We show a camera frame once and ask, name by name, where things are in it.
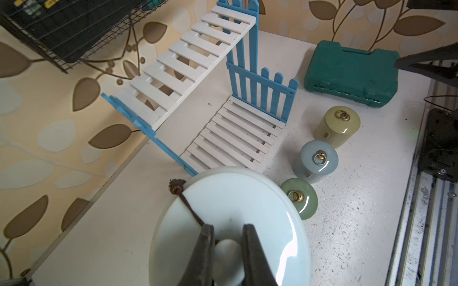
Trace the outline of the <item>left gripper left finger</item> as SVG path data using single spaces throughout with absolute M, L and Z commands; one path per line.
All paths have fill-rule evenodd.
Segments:
M 215 255 L 214 227 L 202 226 L 187 268 L 179 286 L 213 286 L 213 263 Z

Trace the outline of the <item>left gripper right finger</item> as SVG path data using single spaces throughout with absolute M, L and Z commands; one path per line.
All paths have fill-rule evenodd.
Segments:
M 242 259 L 243 286 L 277 286 L 253 224 L 243 225 Z

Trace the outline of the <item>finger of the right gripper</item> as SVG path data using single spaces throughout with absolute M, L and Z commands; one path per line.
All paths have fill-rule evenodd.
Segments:
M 394 67 L 458 87 L 458 43 L 399 58 Z

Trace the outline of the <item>white-blue ceramic jar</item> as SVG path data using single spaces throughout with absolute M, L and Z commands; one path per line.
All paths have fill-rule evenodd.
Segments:
M 216 168 L 193 177 L 161 214 L 151 242 L 149 282 L 175 286 L 185 273 L 201 225 L 214 228 L 215 284 L 239 286 L 242 231 L 253 225 L 279 286 L 312 283 L 310 243 L 290 198 L 272 180 L 244 168 Z

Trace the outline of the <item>green tea canister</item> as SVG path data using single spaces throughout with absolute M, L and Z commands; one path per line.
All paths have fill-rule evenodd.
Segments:
M 302 220 L 312 218 L 318 209 L 318 196 L 307 181 L 299 178 L 288 179 L 280 186 L 295 206 Z

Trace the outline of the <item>yellow-green tea canister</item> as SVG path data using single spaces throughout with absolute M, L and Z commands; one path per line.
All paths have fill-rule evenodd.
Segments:
M 330 108 L 314 131 L 314 139 L 337 149 L 344 145 L 361 126 L 360 116 L 346 106 Z

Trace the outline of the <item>blue tea canister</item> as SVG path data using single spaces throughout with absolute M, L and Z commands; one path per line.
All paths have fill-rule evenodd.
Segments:
M 338 163 L 338 154 L 330 144 L 313 140 L 302 147 L 293 171 L 297 178 L 315 184 L 333 173 Z

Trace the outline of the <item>blue white wooden shelf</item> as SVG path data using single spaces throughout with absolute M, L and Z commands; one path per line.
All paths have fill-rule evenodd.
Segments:
M 218 1 L 106 101 L 190 175 L 266 171 L 299 83 L 258 67 L 260 11 L 259 1 Z

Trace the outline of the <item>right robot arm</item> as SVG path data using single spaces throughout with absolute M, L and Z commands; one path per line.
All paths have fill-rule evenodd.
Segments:
M 451 87 L 458 86 L 458 66 L 436 66 L 435 61 L 457 60 L 458 44 L 443 46 L 411 56 L 399 58 L 394 67 L 424 75 Z M 458 111 L 423 100 L 434 108 L 429 112 L 425 128 L 419 170 L 443 181 L 458 181 Z

